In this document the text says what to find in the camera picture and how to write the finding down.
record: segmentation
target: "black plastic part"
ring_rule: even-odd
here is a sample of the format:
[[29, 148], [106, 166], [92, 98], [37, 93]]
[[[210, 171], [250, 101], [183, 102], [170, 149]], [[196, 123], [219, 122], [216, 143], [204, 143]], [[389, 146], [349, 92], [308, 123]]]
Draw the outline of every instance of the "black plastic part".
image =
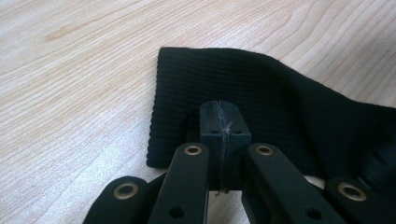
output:
[[224, 101], [202, 104], [200, 142], [210, 149], [210, 190], [242, 189], [240, 161], [251, 133], [238, 107]]
[[208, 170], [206, 146], [178, 147], [148, 223], [206, 223]]
[[[137, 190], [134, 196], [122, 200], [116, 198], [116, 188], [126, 183], [133, 183], [137, 188], [125, 187], [125, 189], [120, 189], [121, 196], [128, 195], [131, 190]], [[83, 223], [130, 224], [144, 222], [144, 218], [140, 216], [143, 208], [141, 203], [144, 201], [147, 190], [148, 184], [146, 181], [137, 177], [125, 176], [112, 181], [93, 203]]]
[[271, 223], [345, 223], [279, 149], [254, 144], [247, 154], [248, 173], [271, 211]]
[[149, 221], [149, 215], [151, 214], [151, 210], [157, 200], [157, 196], [161, 190], [161, 186], [163, 185], [165, 177], [166, 173], [158, 176], [157, 178], [148, 183], [148, 190], [146, 196], [140, 204], [138, 215], [139, 222], [136, 223], [147, 223]]
[[361, 178], [396, 211], [396, 136], [377, 144], [361, 159]]
[[[352, 199], [346, 197], [345, 193], [342, 194], [339, 189], [341, 184], [358, 188], [364, 193], [365, 200], [353, 200], [353, 195], [358, 193], [353, 189], [346, 192], [348, 195], [352, 195]], [[356, 180], [335, 178], [328, 181], [325, 188], [325, 197], [349, 223], [396, 223], [396, 211], [382, 198]]]
[[245, 180], [241, 199], [250, 224], [267, 224], [271, 222], [271, 212], [262, 199], [260, 191], [250, 178]]

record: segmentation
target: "metal grommet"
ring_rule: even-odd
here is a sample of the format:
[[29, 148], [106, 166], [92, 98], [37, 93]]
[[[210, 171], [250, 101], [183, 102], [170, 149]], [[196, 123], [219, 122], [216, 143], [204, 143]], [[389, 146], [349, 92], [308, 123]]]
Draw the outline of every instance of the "metal grommet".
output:
[[258, 146], [256, 147], [256, 151], [263, 156], [271, 156], [272, 154], [274, 154], [274, 151], [267, 146]]
[[201, 149], [200, 147], [198, 147], [198, 146], [189, 146], [189, 147], [186, 147], [186, 148], [184, 149], [184, 152], [185, 152], [187, 155], [196, 156], [196, 155], [198, 155], [198, 154], [201, 154], [202, 149]]
[[[125, 188], [132, 188], [132, 189], [130, 189], [126, 192], [122, 192], [122, 189], [125, 189]], [[131, 197], [134, 197], [134, 195], [136, 195], [138, 190], [139, 190], [139, 187], [133, 182], [123, 183], [123, 184], [118, 185], [114, 189], [114, 197], [119, 200], [129, 199]]]
[[363, 202], [367, 199], [366, 194], [355, 186], [348, 183], [340, 183], [337, 187], [338, 191], [350, 200]]

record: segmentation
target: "black knit fabric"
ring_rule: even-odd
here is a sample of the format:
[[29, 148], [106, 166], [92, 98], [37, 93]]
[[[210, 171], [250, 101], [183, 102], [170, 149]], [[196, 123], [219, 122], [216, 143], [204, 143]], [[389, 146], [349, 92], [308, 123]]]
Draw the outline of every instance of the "black knit fabric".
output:
[[160, 50], [147, 165], [167, 167], [199, 105], [237, 105], [252, 142], [280, 148], [305, 175], [356, 178], [362, 158], [396, 138], [396, 109], [357, 103], [279, 61], [238, 49]]

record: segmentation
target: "ribbed fabric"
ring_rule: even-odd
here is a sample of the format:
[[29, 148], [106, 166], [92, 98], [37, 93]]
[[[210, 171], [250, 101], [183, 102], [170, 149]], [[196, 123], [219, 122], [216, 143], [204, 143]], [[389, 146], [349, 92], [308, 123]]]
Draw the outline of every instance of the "ribbed fabric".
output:
[[360, 175], [361, 158], [396, 138], [396, 109], [351, 101], [277, 60], [238, 49], [160, 50], [147, 165], [167, 167], [199, 105], [237, 105], [253, 142], [280, 148], [305, 175]]

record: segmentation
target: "table surface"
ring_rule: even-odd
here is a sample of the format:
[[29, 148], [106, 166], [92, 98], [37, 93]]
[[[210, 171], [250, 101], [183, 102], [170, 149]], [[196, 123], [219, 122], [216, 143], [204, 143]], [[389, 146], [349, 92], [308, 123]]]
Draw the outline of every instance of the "table surface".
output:
[[[0, 3], [0, 223], [81, 223], [146, 166], [160, 47], [270, 55], [345, 96], [396, 107], [396, 1]], [[240, 192], [208, 223], [248, 223]]]

